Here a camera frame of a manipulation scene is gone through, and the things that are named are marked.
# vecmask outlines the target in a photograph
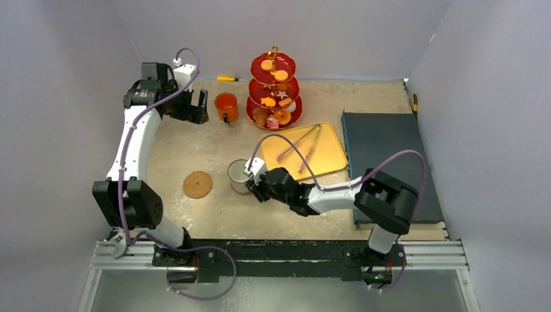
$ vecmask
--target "table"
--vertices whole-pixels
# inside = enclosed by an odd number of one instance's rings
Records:
[[[164,214],[186,227],[192,238],[228,239],[361,239],[369,231],[359,231],[352,222],[352,211],[331,211],[320,216],[302,217],[278,201],[259,203],[254,196],[234,193],[226,170],[235,159],[251,157],[258,137],[268,131],[248,120],[245,104],[248,82],[197,82],[198,90],[209,91],[207,111],[210,121],[195,125],[163,118],[153,143],[149,160],[148,184],[162,198]],[[304,112],[293,125],[330,122],[341,145],[344,144],[340,117],[346,112],[411,112],[401,82],[395,83],[326,83],[302,82]],[[236,95],[239,117],[229,125],[218,119],[214,99],[222,92]],[[182,190],[184,178],[200,170],[212,176],[211,192],[194,200]],[[348,181],[347,170],[322,176],[322,184]],[[415,224],[408,240],[443,240],[440,224]]]

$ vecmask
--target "orange mug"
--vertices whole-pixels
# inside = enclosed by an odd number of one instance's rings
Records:
[[[228,92],[218,94],[214,99],[214,106],[216,106],[220,119],[225,123],[237,119],[237,98],[233,94]]]

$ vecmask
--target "white wall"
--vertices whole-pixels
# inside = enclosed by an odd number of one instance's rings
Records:
[[[411,75],[451,2],[112,1],[143,61],[195,47],[200,79],[250,79],[252,60],[277,45],[299,78],[377,80]]]
[[[0,311],[75,311],[140,63],[112,3],[3,1]]]
[[[551,306],[550,12],[545,0],[456,0],[409,81],[484,311]]]

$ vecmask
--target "black mat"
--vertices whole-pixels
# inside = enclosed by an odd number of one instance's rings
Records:
[[[412,114],[343,112],[341,120],[352,179],[362,176],[367,168],[376,167],[398,151],[416,150],[423,154],[426,160],[417,119]],[[421,171],[417,157],[404,155],[386,166],[383,171],[419,190]],[[413,222],[437,223],[443,220],[442,209],[429,170],[425,193],[419,208],[413,215]],[[362,224],[370,222],[370,219],[357,211],[354,214],[354,222]]]

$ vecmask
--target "metal tongs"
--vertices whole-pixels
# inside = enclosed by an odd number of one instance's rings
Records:
[[[307,137],[310,133],[314,132],[314,130],[318,130],[318,132],[316,133],[316,137],[314,138],[314,142],[312,143],[312,145],[310,146],[310,149],[308,150],[308,153],[306,154],[306,161],[308,161],[308,158],[310,157],[310,155],[312,154],[312,150],[314,150],[314,147],[316,146],[316,143],[318,142],[318,138],[320,136],[320,132],[322,132],[322,124],[320,123],[316,123],[315,125],[312,126],[312,129],[308,130],[308,132],[306,132],[303,136],[301,136],[298,140],[294,141],[293,144],[296,146],[300,141],[302,141],[305,137]],[[281,162],[283,160],[283,158],[285,158],[285,156],[287,155],[288,152],[290,152],[292,150],[292,146],[289,146],[289,148],[287,148],[285,151],[283,151],[283,153],[279,154],[277,156],[277,162]],[[304,162],[302,162],[300,164],[300,168],[298,169],[298,173],[302,173],[302,170],[304,169]]]

